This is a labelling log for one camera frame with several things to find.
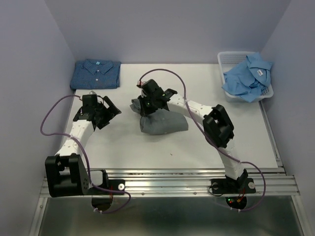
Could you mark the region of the grey long sleeve shirt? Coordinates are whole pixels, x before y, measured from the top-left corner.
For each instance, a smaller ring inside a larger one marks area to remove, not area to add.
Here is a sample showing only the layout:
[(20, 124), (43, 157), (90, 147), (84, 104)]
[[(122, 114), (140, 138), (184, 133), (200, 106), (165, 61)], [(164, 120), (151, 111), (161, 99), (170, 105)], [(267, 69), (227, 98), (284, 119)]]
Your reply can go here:
[(140, 116), (140, 131), (148, 135), (162, 135), (188, 131), (189, 124), (184, 115), (158, 109), (147, 116)]

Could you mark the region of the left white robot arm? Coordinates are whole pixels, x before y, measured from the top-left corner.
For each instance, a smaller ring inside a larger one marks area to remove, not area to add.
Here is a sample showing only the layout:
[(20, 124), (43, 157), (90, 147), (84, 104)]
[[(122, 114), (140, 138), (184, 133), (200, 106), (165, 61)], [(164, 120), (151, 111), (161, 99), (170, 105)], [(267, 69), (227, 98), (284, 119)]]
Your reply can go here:
[(121, 111), (108, 96), (95, 93), (81, 97), (82, 106), (72, 120), (69, 134), (62, 133), (66, 140), (53, 156), (45, 160), (45, 171), (51, 197), (87, 195), (91, 177), (88, 174), (88, 161), (85, 165), (82, 156), (84, 147), (96, 129), (101, 130)]

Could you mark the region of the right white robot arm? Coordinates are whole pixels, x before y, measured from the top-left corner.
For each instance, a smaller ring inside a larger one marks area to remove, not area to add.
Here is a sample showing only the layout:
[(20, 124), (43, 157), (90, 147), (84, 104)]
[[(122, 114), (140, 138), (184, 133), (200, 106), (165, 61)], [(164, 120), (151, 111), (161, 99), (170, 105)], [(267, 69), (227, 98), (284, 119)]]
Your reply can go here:
[(151, 115), (157, 110), (167, 110), (191, 118), (201, 129), (206, 141), (219, 153), (222, 160), (225, 177), (210, 180), (209, 190), (213, 195), (252, 194), (256, 192), (254, 181), (248, 177), (248, 172), (242, 162), (232, 157), (234, 126), (222, 105), (214, 107), (188, 101), (173, 89), (163, 90), (154, 80), (138, 82), (141, 89), (141, 114)]

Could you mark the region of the folded blue checkered shirt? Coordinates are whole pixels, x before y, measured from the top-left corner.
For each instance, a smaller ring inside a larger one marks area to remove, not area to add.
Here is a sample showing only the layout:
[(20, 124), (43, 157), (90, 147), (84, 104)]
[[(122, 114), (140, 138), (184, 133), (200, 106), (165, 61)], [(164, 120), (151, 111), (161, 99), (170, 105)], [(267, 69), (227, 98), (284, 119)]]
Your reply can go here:
[(121, 62), (85, 59), (75, 63), (70, 81), (72, 90), (117, 89), (120, 87)]

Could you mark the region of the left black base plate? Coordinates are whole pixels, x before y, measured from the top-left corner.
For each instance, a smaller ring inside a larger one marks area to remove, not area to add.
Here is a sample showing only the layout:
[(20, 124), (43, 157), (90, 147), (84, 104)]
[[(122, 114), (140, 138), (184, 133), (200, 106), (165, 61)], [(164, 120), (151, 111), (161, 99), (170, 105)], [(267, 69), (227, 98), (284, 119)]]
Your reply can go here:
[(87, 195), (107, 195), (107, 196), (123, 195), (122, 191), (125, 190), (125, 180), (123, 179), (104, 180), (102, 184), (98, 185), (98, 187), (108, 189), (111, 191), (118, 191), (118, 193), (102, 191), (95, 187), (91, 187), (88, 190)]

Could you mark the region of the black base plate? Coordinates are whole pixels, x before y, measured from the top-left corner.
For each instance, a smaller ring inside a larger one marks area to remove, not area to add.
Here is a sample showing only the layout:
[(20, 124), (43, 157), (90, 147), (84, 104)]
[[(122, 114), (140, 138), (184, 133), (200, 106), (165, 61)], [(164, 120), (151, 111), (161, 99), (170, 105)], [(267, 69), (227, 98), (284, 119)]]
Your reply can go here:
[(125, 180), (123, 179), (104, 180), (102, 184), (98, 185), (98, 187), (108, 189), (111, 191), (118, 191), (118, 193), (102, 191), (95, 187), (91, 187), (88, 190), (87, 195), (107, 195), (107, 196), (123, 195), (122, 191), (125, 190)]
[(243, 183), (229, 178), (211, 179), (211, 190), (215, 195), (220, 194), (254, 194), (256, 193), (255, 184), (252, 178), (247, 178)]

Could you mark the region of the aluminium mounting rail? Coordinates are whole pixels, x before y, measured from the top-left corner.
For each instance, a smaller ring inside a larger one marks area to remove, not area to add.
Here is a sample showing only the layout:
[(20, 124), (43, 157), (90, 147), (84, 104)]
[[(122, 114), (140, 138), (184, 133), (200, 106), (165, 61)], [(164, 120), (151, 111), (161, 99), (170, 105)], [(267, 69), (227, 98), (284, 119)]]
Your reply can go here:
[[(145, 135), (130, 100), (116, 98), (114, 104), (122, 113), (94, 132), (85, 148), (95, 183), (100, 182), (99, 170), (105, 169), (111, 179), (124, 179), (133, 197), (203, 197), (211, 179), (224, 177), (218, 153), (192, 120), (186, 132)], [(243, 131), (244, 125), (234, 121), (234, 156), (254, 163), (248, 172), (257, 195), (297, 195), (295, 178), (286, 175), (275, 156), (258, 105), (253, 119), (259, 123), (253, 132)]]

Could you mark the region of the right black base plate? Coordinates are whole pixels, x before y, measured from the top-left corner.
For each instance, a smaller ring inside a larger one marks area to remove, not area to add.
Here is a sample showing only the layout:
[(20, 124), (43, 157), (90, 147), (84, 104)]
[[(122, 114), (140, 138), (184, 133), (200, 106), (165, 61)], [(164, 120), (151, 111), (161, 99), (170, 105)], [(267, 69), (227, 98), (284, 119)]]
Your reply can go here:
[(215, 195), (220, 194), (254, 194), (256, 193), (255, 184), (252, 178), (247, 178), (243, 183), (229, 178), (211, 179), (211, 190)]

